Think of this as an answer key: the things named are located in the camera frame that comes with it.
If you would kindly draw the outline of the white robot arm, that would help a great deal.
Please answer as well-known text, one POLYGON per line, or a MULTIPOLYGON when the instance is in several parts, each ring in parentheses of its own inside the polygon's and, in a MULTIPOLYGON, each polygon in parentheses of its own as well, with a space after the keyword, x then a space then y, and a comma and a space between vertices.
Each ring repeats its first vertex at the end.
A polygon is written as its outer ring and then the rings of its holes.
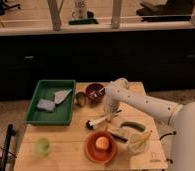
POLYGON ((105 87, 104 110, 114 113, 120 103, 128 104, 170 125, 176 134, 172 138, 169 171, 195 171, 195 102, 182 105, 172 101, 138 94, 127 88, 121 78, 105 87))

